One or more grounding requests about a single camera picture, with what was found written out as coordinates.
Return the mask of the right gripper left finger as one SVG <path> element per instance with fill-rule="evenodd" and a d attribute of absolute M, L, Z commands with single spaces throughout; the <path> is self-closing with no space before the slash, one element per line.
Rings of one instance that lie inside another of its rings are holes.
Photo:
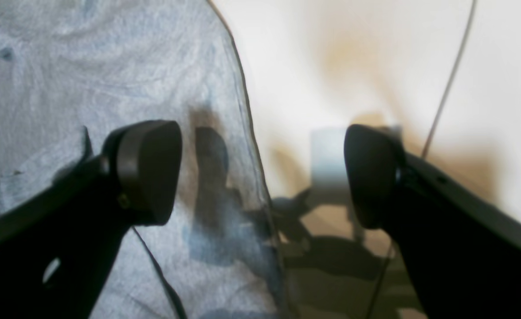
<path fill-rule="evenodd" d="M 87 319 L 124 235 L 172 214 L 183 151 L 175 121 L 113 131 L 102 153 L 0 217 L 0 319 Z"/>

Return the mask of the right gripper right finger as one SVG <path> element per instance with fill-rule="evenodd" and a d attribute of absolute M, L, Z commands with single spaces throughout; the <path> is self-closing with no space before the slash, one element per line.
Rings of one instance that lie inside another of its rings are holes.
<path fill-rule="evenodd" d="M 388 129 L 353 124 L 344 162 L 356 216 L 397 244 L 431 319 L 521 319 L 521 223 Z"/>

